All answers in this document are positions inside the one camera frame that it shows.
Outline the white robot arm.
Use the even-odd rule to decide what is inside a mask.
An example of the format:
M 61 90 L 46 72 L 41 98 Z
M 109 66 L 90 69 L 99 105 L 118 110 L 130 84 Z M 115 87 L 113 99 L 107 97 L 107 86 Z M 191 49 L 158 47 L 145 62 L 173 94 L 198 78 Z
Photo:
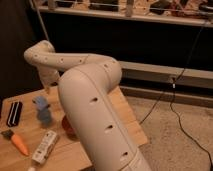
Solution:
M 92 53 L 57 53 L 43 40 L 24 52 L 44 87 L 58 84 L 61 106 L 95 171 L 151 171 L 108 94 L 120 83 L 119 62 Z

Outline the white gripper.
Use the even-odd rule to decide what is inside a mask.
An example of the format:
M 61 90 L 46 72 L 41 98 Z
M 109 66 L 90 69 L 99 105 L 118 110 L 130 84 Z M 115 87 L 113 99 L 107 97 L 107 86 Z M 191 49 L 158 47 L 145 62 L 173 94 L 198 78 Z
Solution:
M 58 82 L 60 75 L 56 69 L 48 67 L 38 67 L 40 81 L 44 87 L 51 86 L 54 82 Z

